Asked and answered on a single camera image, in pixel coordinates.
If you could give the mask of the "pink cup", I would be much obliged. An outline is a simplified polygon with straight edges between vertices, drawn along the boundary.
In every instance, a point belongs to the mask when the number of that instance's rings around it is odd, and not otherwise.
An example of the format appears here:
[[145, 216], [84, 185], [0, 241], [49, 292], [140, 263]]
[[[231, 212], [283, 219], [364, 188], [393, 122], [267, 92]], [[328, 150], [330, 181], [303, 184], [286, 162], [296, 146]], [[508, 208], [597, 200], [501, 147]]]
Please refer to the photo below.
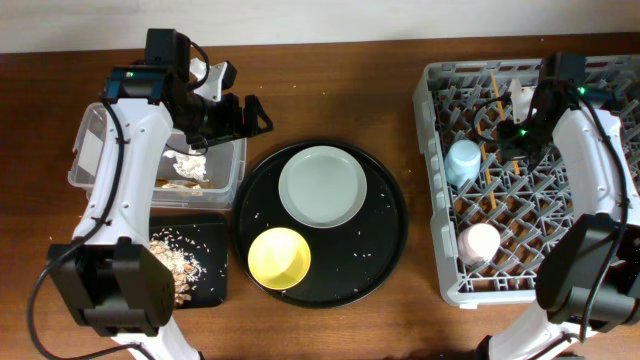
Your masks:
[[490, 261], [500, 246], [500, 233], [486, 223], [478, 223], [462, 231], [457, 238], [458, 257], [467, 264]]

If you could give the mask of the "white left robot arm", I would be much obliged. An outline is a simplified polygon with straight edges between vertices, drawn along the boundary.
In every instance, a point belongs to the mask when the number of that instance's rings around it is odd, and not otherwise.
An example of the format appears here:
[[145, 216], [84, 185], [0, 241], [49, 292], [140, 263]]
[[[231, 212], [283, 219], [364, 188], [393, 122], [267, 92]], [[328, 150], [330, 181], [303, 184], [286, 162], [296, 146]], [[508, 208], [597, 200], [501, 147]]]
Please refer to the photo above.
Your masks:
[[116, 67], [100, 100], [107, 132], [89, 204], [68, 245], [53, 245], [42, 272], [80, 326], [147, 359], [199, 359], [172, 317], [171, 272], [149, 249], [159, 162], [173, 130], [196, 148], [272, 130], [256, 96], [229, 93], [236, 70], [208, 67], [196, 82], [184, 66]]

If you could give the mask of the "grey round plate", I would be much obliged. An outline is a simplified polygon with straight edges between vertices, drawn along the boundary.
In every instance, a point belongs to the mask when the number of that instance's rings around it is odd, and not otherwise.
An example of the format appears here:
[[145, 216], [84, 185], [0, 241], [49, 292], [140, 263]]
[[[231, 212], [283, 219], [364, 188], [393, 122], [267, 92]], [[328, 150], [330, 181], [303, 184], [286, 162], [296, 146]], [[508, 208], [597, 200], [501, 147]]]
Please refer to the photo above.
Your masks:
[[364, 205], [367, 190], [360, 162], [347, 151], [328, 145], [296, 152], [278, 180], [286, 212], [299, 223], [318, 229], [351, 220]]

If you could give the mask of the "food scraps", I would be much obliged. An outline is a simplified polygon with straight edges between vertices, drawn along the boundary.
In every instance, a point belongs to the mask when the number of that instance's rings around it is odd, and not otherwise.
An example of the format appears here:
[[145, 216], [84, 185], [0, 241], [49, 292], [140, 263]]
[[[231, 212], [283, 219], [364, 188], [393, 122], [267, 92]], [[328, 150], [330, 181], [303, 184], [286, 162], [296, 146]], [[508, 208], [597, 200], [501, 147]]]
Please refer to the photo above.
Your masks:
[[190, 303], [198, 284], [205, 279], [207, 269], [196, 256], [196, 250], [203, 247], [177, 229], [151, 231], [150, 251], [173, 276], [175, 308]]

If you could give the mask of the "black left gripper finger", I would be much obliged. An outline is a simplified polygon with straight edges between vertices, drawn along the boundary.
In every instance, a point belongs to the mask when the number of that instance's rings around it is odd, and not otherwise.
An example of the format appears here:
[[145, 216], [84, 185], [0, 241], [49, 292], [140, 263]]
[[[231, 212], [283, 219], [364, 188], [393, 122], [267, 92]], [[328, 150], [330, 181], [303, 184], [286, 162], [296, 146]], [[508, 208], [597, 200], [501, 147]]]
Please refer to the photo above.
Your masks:
[[264, 111], [256, 95], [245, 97], [243, 117], [247, 135], [261, 135], [273, 130], [273, 122]]
[[243, 139], [243, 136], [232, 134], [232, 135], [223, 135], [219, 137], [207, 137], [204, 134], [188, 134], [187, 135], [187, 144], [191, 149], [208, 149], [209, 147], [213, 147], [219, 144], [235, 141]]

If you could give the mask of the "blue cup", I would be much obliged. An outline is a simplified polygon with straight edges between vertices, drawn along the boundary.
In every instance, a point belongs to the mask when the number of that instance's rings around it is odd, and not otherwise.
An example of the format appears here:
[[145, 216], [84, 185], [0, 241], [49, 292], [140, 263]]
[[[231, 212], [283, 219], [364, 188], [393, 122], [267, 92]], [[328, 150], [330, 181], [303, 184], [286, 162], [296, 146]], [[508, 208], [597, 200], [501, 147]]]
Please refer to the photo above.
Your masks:
[[461, 187], [478, 176], [480, 165], [481, 150], [478, 145], [466, 139], [456, 141], [444, 160], [446, 180], [452, 186]]

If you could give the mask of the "yellow bowl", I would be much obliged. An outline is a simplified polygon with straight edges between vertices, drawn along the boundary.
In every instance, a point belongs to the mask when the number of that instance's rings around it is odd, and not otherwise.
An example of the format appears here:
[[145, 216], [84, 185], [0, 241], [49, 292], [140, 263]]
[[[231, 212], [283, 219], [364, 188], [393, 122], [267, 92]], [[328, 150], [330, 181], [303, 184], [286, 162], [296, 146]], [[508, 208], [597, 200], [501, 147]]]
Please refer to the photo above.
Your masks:
[[306, 277], [311, 250], [298, 232], [277, 227], [254, 239], [247, 260], [249, 272], [258, 284], [271, 290], [286, 290]]

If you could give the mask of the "white napkin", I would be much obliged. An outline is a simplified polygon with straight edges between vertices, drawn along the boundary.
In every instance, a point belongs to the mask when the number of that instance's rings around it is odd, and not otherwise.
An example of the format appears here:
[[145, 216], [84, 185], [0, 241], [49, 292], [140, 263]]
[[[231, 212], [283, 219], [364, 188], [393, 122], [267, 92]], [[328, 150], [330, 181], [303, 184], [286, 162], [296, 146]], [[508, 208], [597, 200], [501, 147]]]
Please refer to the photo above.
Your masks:
[[163, 156], [174, 160], [173, 168], [181, 177], [199, 183], [206, 182], [206, 158], [204, 155], [197, 155], [194, 150], [189, 150], [187, 154], [167, 150]]

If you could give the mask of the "gold brown foil wrapper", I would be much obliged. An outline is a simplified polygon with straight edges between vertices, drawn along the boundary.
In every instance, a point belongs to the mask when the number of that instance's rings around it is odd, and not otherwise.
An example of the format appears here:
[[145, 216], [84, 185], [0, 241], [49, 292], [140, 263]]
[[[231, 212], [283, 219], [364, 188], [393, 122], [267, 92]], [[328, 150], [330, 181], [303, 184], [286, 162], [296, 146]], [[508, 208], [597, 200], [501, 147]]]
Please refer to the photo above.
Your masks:
[[214, 184], [211, 182], [197, 182], [190, 180], [157, 179], [155, 181], [155, 187], [164, 189], [213, 189]]

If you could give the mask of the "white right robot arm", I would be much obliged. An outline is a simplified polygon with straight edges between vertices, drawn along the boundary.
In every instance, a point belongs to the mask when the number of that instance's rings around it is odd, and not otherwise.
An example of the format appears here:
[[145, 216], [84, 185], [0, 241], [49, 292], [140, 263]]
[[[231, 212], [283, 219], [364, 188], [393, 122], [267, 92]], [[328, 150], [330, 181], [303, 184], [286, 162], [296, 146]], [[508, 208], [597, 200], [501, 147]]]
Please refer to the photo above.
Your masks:
[[639, 194], [621, 121], [582, 89], [545, 80], [520, 124], [501, 123], [501, 148], [538, 162], [555, 146], [565, 163], [574, 223], [540, 264], [535, 300], [477, 359], [553, 359], [588, 337], [639, 321]]

